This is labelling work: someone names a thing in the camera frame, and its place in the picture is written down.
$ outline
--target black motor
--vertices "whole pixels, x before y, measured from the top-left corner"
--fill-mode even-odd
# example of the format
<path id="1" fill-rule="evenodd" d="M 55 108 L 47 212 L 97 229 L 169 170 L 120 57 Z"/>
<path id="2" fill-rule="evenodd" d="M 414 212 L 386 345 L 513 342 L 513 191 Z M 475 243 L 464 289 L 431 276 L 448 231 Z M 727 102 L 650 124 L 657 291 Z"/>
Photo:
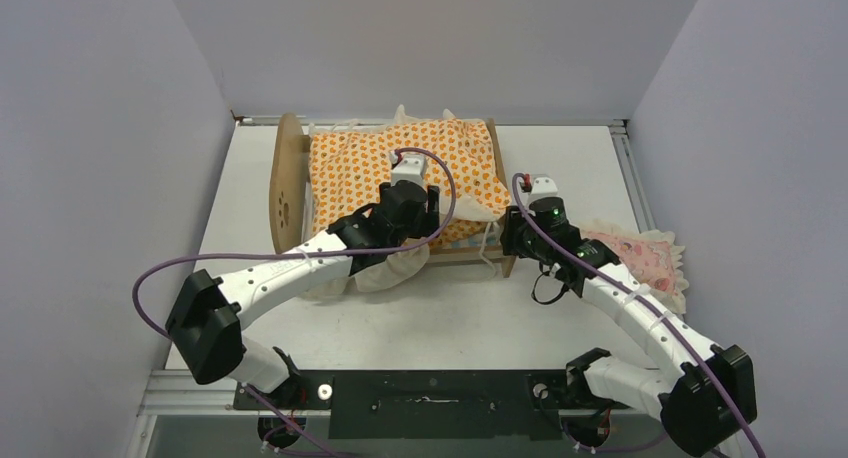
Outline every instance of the black motor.
<path id="1" fill-rule="evenodd" d="M 538 199 L 530 203 L 529 210 L 542 231 L 584 262 L 595 268 L 609 263 L 620 263 L 618 256 L 600 241 L 580 237 L 580 229 L 568 222 L 562 198 L 551 196 Z M 574 265 L 562 253 L 549 245 L 530 227 L 517 206 L 510 206 L 506 210 L 501 244 L 504 255 L 532 258 L 539 262 L 542 270 L 544 266 L 550 269 L 554 265 L 559 265 L 560 269 L 556 271 L 554 277 L 563 282 L 568 289 L 573 290 L 577 296 L 583 295 L 583 281 L 594 277 L 593 274 Z"/>

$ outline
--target wooden headboard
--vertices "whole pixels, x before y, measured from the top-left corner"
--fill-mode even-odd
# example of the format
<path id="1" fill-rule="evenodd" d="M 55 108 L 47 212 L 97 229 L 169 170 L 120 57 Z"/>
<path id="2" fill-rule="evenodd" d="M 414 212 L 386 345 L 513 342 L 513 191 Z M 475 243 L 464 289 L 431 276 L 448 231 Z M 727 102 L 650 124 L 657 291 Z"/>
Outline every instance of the wooden headboard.
<path id="1" fill-rule="evenodd" d="M 277 126 L 269 187 L 271 238 L 277 253 L 289 251 L 303 242 L 308 161 L 309 136 L 303 134 L 297 115 L 286 113 Z"/>

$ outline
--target white cable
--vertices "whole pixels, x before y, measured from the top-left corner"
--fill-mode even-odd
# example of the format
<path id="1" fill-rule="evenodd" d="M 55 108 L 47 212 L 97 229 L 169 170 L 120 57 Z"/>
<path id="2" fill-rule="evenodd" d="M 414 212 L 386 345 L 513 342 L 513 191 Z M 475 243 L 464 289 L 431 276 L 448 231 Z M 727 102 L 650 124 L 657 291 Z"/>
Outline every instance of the white cable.
<path id="1" fill-rule="evenodd" d="M 497 222 L 490 221 L 490 222 L 486 223 L 486 228 L 485 228 L 485 230 L 483 230 L 483 241 L 482 241 L 482 243 L 480 243 L 480 249 L 477 251 L 477 256 L 480 258 L 480 260 L 482 260 L 483 263 L 485 263 L 486 266 L 488 266 L 491 269 L 491 271 L 492 271 L 491 274 L 486 278 L 473 278 L 473 279 L 470 279 L 470 280 L 463 280 L 461 278 L 456 278 L 456 279 L 452 278 L 452 279 L 448 279 L 449 282 L 451 282 L 451 283 L 485 283 L 487 281 L 491 281 L 491 280 L 494 280 L 495 278 L 497 278 L 498 268 L 495 266 L 494 263 L 492 263 L 492 260 L 486 258 L 486 255 L 485 255 L 486 245 L 488 244 L 488 241 L 489 241 L 489 235 L 492 232 L 491 231 L 492 225 L 497 226 Z"/>

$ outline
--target lavender wall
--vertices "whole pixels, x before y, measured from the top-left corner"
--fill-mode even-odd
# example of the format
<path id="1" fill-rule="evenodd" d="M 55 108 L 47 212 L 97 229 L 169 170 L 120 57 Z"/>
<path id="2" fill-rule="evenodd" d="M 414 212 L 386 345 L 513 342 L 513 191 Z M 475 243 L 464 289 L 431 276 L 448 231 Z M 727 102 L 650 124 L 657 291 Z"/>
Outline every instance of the lavender wall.
<path id="1" fill-rule="evenodd" d="M 691 322 L 754 359 L 771 457 L 848 447 L 846 24 L 846 0 L 699 0 L 630 123 Z"/>
<path id="2" fill-rule="evenodd" d="M 0 0 L 3 456 L 124 453 L 231 129 L 171 0 Z"/>
<path id="3" fill-rule="evenodd" d="M 499 123 L 631 116 L 695 1 L 174 0 L 236 113 Z"/>

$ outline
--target metal screw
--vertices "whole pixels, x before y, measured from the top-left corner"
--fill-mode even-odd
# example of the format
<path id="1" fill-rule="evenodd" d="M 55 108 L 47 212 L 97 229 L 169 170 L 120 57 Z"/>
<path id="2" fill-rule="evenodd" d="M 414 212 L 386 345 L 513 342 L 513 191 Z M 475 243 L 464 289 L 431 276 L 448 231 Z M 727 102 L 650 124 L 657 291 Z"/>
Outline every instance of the metal screw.
<path id="1" fill-rule="evenodd" d="M 536 383 L 533 387 L 533 396 L 536 398 L 545 399 L 548 397 L 548 387 L 544 383 Z"/>
<path id="2" fill-rule="evenodd" d="M 330 399 L 333 396 L 333 387 L 328 384 L 323 384 L 318 387 L 318 398 L 321 398 L 324 401 Z"/>

